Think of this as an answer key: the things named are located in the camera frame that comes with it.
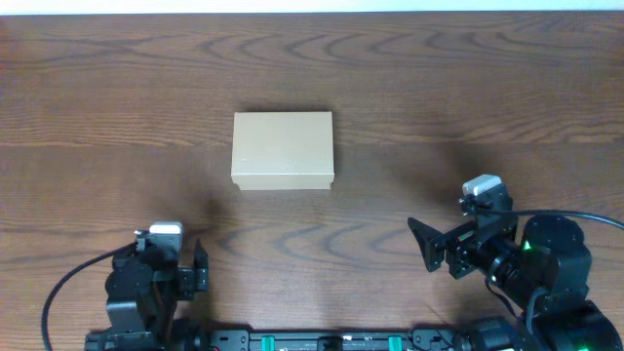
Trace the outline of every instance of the black cable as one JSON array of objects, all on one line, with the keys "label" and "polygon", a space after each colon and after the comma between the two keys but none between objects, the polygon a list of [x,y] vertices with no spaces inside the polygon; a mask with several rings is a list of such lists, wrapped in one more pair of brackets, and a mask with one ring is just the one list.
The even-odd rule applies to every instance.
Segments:
[{"label": "black cable", "polygon": [[526,330],[531,335],[533,335],[533,313],[535,310],[535,301],[538,297],[546,293],[548,293],[548,291],[545,288],[539,287],[533,291],[530,295],[530,299],[528,300],[528,306],[526,307]]},{"label": "black cable", "polygon": [[62,279],[58,281],[58,283],[55,285],[55,287],[52,289],[52,291],[48,295],[48,298],[46,299],[46,303],[43,305],[43,313],[41,314],[41,336],[43,337],[43,344],[47,351],[52,351],[52,344],[50,343],[50,335],[48,333],[48,315],[50,314],[50,306],[52,305],[52,300],[55,298],[57,293],[59,293],[59,290],[62,287],[62,285],[67,283],[67,281],[71,277],[73,277],[76,273],[89,267],[90,265],[100,262],[103,259],[109,258],[125,250],[132,249],[136,244],[137,243],[132,243],[124,247],[121,247],[119,249],[113,250],[110,253],[105,253],[105,254],[99,255],[96,258],[92,258],[86,261],[85,263],[77,266],[76,268],[72,269],[71,271],[69,271],[69,273],[65,274],[65,276],[62,277]]},{"label": "black cable", "polygon": [[579,211],[566,211],[566,210],[496,211],[496,210],[488,210],[488,209],[483,209],[483,208],[477,208],[476,211],[478,214],[483,214],[483,215],[561,215],[561,216],[585,218],[585,219],[592,219],[601,223],[610,224],[616,228],[624,230],[624,223],[619,220],[615,220],[613,218],[609,218],[604,215],[588,214],[588,213],[583,213]]},{"label": "black cable", "polygon": [[486,278],[486,288],[489,290],[490,293],[498,297],[498,299],[505,305],[505,307],[507,307],[507,310],[509,310],[509,313],[511,313],[512,316],[514,316],[514,318],[518,318],[518,316],[516,315],[516,311],[514,311],[514,307],[512,307],[511,302],[509,302],[507,297],[491,289],[491,287],[489,286],[488,278]]}]

